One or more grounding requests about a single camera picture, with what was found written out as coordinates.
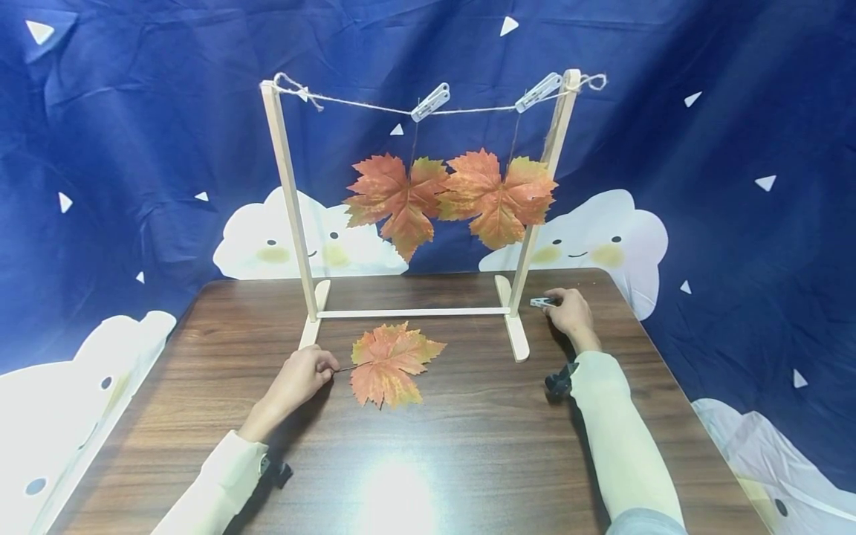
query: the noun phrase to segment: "artificial maple leaf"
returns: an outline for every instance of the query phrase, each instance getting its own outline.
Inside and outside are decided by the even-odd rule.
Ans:
[[[398,253],[410,262],[416,247],[433,241],[434,227],[428,217],[440,213],[437,193],[445,191],[449,178],[442,160],[420,158],[413,162],[410,180],[400,158],[372,156],[354,164],[362,176],[348,187],[357,193],[345,199],[348,227],[377,223],[385,217],[380,229],[383,238],[391,238]]]
[[[449,161],[455,170],[440,193],[440,219],[452,221],[476,217],[470,230],[491,249],[523,239],[524,225],[543,225],[550,193],[558,186],[547,165],[520,157],[511,160],[505,182],[499,175],[495,154],[467,152]]]
[[[360,405],[373,401],[377,408],[421,403],[416,383],[407,376],[419,375],[427,363],[443,351],[446,344],[432,342],[402,325],[382,325],[366,332],[354,343],[351,360],[357,365],[351,372],[351,387]]]

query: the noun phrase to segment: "person's left hand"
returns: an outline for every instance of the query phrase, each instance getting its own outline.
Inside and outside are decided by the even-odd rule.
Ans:
[[[309,401],[341,369],[339,361],[319,345],[291,354],[276,375],[265,397],[256,403],[238,436],[263,442],[289,414]]]

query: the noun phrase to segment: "wooden stand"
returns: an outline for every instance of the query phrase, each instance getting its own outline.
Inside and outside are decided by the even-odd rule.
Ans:
[[[563,77],[564,85],[561,91],[569,87],[580,86],[581,72],[578,69],[565,71]],[[265,113],[270,126],[270,139],[273,142],[276,166],[279,169],[279,178],[282,182],[282,192],[285,195],[285,204],[288,207],[288,226],[294,237],[294,252],[297,257],[297,266],[300,271],[300,282],[303,286],[303,295],[306,299],[306,324],[303,328],[303,336],[300,338],[300,347],[315,343],[318,338],[318,330],[321,328],[321,320],[325,318],[417,318],[425,316],[485,316],[497,315],[505,319],[508,339],[514,352],[514,360],[523,362],[529,358],[529,342],[526,340],[526,332],[520,321],[520,298],[523,287],[526,284],[526,276],[529,273],[529,264],[538,238],[539,226],[526,228],[526,236],[523,239],[523,247],[520,259],[517,263],[517,271],[514,273],[514,281],[509,283],[504,276],[495,277],[496,292],[499,294],[500,306],[468,307],[468,308],[404,308],[396,310],[348,310],[327,311],[327,297],[330,294],[330,280],[323,280],[314,288],[312,287],[312,270],[309,266],[309,257],[306,253],[306,235],[303,230],[303,220],[300,216],[300,206],[297,199],[297,187],[294,182],[294,168],[291,164],[291,151],[288,148],[288,136],[285,130],[285,120],[282,116],[282,102],[276,84],[272,80],[265,80],[260,85],[262,98],[265,101]],[[571,120],[571,112],[574,110],[574,102],[577,93],[569,92],[556,99],[556,108],[553,111],[553,120],[547,140],[544,143],[544,154],[541,161],[547,164],[550,178],[556,174],[556,166],[559,164],[559,156],[562,153],[562,145],[565,135],[568,133],[568,124]]]

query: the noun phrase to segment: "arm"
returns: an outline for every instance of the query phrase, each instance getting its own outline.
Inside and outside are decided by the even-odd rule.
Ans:
[[[219,535],[247,503],[259,483],[266,438],[340,369],[319,346],[295,351],[237,431],[217,445],[153,535]]]
[[[553,289],[545,295],[562,304],[544,313],[570,338],[579,364],[571,377],[571,395],[586,422],[591,457],[603,502],[615,521],[643,508],[684,525],[672,478],[654,438],[630,397],[618,361],[601,352],[588,303],[576,289]]]

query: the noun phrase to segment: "wooden table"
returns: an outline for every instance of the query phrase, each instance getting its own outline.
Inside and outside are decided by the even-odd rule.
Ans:
[[[688,531],[767,533],[609,276],[535,271],[524,300],[556,286],[579,288],[590,302],[604,351],[621,362],[675,480]],[[496,299],[489,274],[364,277],[335,279],[328,308]],[[148,533],[265,392],[305,316],[297,280],[206,286],[53,532]],[[532,347],[522,364],[499,317],[413,319],[411,328],[448,343],[416,378],[425,404],[360,407],[347,375],[336,377],[276,439],[294,476],[252,500],[234,532],[603,533],[608,517],[585,442],[568,406],[544,399],[544,377],[565,361],[563,340],[537,309],[521,316]],[[352,343],[380,323],[325,320],[319,342],[348,362]]]

